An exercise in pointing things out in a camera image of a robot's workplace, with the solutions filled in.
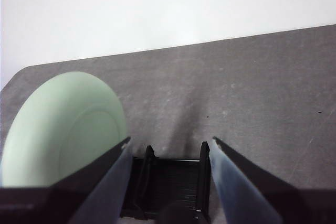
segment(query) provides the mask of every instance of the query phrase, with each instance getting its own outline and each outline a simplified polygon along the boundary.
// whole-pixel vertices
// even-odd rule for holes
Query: white background
[[[1,88],[40,63],[336,23],[336,0],[1,0]]]

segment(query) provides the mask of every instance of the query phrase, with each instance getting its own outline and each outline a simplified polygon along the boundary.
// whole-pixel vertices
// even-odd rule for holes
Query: plate
[[[60,74],[17,113],[3,151],[3,186],[49,186],[126,136],[122,105],[106,83],[84,72]]]

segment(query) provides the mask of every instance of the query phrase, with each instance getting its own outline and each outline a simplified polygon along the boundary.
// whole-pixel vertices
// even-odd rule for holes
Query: gray table
[[[1,92],[1,150],[28,96],[67,71],[119,95],[135,155],[197,158],[216,135],[297,187],[336,189],[336,25],[25,68]],[[224,218],[213,186],[210,214]]]

